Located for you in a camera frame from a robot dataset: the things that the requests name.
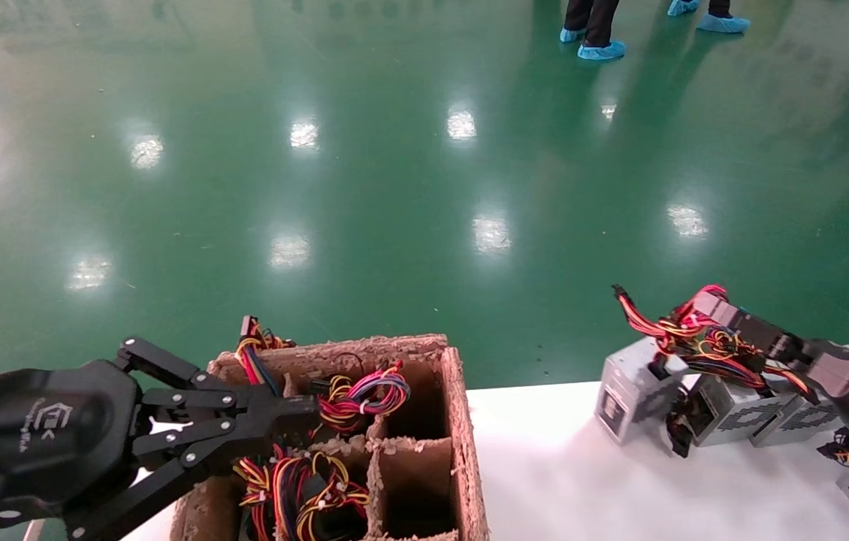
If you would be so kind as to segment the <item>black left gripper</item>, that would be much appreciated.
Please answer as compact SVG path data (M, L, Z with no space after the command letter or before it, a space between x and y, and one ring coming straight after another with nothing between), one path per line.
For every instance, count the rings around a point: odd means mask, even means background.
M312 413L241 413L128 444L140 396L108 361L0 373L0 530L62 517L70 540L122 540L236 459L314 427Z

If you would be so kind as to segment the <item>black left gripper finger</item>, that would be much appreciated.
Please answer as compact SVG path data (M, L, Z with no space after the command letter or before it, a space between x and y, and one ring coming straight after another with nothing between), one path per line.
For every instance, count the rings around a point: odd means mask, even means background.
M145 373L166 385L143 394L142 407L156 419L235 419L243 414L252 419L308 419L317 414L315 398L284 398L266 385L226 380L140 337L123 341L116 366L125 373Z

